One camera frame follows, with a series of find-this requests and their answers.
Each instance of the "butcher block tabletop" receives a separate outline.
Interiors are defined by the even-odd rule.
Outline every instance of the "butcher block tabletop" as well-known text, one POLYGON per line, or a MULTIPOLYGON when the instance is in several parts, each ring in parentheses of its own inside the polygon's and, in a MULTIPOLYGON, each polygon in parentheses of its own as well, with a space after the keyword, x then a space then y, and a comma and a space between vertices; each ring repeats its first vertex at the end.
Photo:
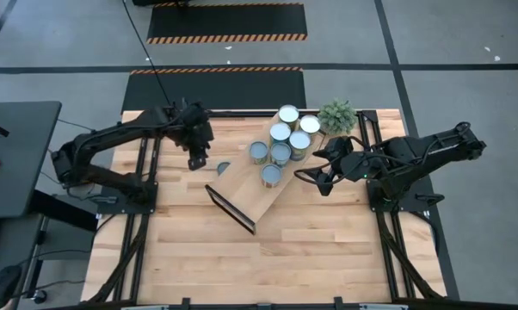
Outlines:
MULTIPOLYGON (((139 113, 125 112, 123 121, 139 113)), ((377 113, 384 140, 405 135, 397 109, 377 113)), ((315 185, 294 177, 256 223, 255 236, 213 204, 204 186, 216 179, 217 164, 237 157, 269 120, 212 118, 215 140, 207 165, 197 171, 188 169, 186 152, 162 140, 157 208, 148 226, 139 305, 180 304, 183 297, 193 304, 333 303, 335 296, 346 303, 391 301, 364 180, 344 180, 323 197, 315 185)), ((358 126, 351 134, 361 136, 358 126)), ((138 154, 139 141, 116 147, 111 169, 134 172, 138 154)), ((147 158, 145 171, 151 152, 147 158)), ((311 156, 304 167, 325 163, 311 156)), ((410 261, 445 295, 429 225, 408 213, 399 217, 410 261)), ((391 227, 388 215, 386 221, 391 227)), ((96 235, 82 300, 98 291, 119 262, 125 222, 125 215, 117 215, 96 235)), ((393 262, 404 297, 401 269, 394 257, 393 262)), ((123 297, 129 295, 132 267, 123 297)))

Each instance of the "green plant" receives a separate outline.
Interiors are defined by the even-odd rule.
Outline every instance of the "green plant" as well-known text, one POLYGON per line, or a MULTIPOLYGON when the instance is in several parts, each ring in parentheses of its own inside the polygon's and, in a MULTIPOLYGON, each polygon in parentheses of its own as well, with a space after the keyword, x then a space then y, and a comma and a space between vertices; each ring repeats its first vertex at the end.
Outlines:
POLYGON ((357 122, 356 112, 348 100, 334 99, 318 113, 322 130, 327 134, 351 133, 357 122))

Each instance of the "metal can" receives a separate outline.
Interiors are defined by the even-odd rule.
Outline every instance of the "metal can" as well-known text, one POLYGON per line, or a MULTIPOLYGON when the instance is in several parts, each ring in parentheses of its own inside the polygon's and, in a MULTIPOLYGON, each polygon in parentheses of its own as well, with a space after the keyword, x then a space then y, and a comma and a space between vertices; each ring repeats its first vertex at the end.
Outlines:
POLYGON ((320 130, 320 120, 314 115, 305 115, 299 121, 299 128, 312 137, 320 130))
POLYGON ((268 147, 264 142, 255 141, 250 146, 250 156, 254 164, 265 164, 268 159, 268 147))
POLYGON ((299 110, 293 105, 287 104, 278 110, 278 117, 294 130, 297 119, 299 118, 299 110))
POLYGON ((293 161, 300 161, 305 158, 307 153, 307 147, 311 145, 311 136, 308 133, 298 130, 293 132, 290 136, 290 146, 292 147, 292 156, 290 157, 293 161))
POLYGON ((283 168, 292 156, 292 149, 286 143, 274 143, 270 148, 270 162, 283 168))
POLYGON ((231 164, 231 162, 220 162, 217 165, 217 175, 220 176, 221 173, 223 173, 223 171, 225 171, 226 167, 228 167, 229 164, 231 164))
POLYGON ((282 169, 276 164, 266 164, 261 169, 261 183, 267 189, 278 186, 282 179, 282 169))
POLYGON ((285 123, 276 123, 270 128, 270 144, 285 143, 290 138, 292 129, 285 123))

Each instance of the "orange and black striped tape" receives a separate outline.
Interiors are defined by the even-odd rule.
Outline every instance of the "orange and black striped tape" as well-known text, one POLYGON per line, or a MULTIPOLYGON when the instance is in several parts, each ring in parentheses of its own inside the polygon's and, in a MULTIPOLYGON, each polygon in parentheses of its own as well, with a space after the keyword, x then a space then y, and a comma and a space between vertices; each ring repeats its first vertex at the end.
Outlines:
MULTIPOLYGON (((303 71, 301 67, 219 67, 156 69, 156 73, 205 73, 205 72, 250 72, 250 71, 303 71)), ((154 70, 133 70, 131 74, 151 74, 154 70)))
MULTIPOLYGON (((250 6, 250 5, 303 5, 302 3, 228 3, 228 4, 189 4, 189 7, 213 7, 213 6, 250 6)), ((176 6, 176 3, 160 3, 154 5, 154 8, 176 6)))
POLYGON ((149 38, 148 44, 217 43, 217 42, 264 42, 306 40, 306 34, 231 34, 194 35, 149 38))

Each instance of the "gray floor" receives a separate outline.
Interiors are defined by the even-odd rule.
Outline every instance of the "gray floor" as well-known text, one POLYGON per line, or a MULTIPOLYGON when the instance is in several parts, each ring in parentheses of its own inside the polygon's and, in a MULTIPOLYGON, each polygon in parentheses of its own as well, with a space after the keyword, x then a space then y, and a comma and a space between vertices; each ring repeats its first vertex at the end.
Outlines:
MULTIPOLYGON (((0 15, 7 2, 0 0, 0 15)), ((158 65, 389 63, 372 0, 302 3, 305 42, 149 46, 149 51, 158 65)), ((383 4, 401 64, 518 63, 518 0, 383 4)), ((129 8, 145 35, 151 9, 129 8)), ((18 0, 0 33, 0 67, 146 64, 120 0, 18 0)), ((469 121, 488 145, 479 160, 450 164, 432 176, 435 191, 447 198, 439 209, 460 297, 518 304, 518 71, 403 74, 420 135, 469 121)), ((0 74, 0 101, 59 100, 66 121, 106 127, 120 119, 127 79, 128 73, 0 74)), ((309 70, 304 79, 309 108, 332 97, 348 98, 357 108, 401 108, 391 71, 309 70)), ((81 132, 59 123, 51 148, 81 132)), ((104 152, 96 162, 108 166, 111 156, 104 152)), ((52 174, 49 162, 43 171, 52 174)), ((44 177, 38 188, 62 193, 44 177)), ((40 282, 83 279, 85 272, 84 261, 47 263, 40 282)), ((81 287, 51 288, 50 301, 40 307, 75 304, 80 292, 81 287)))

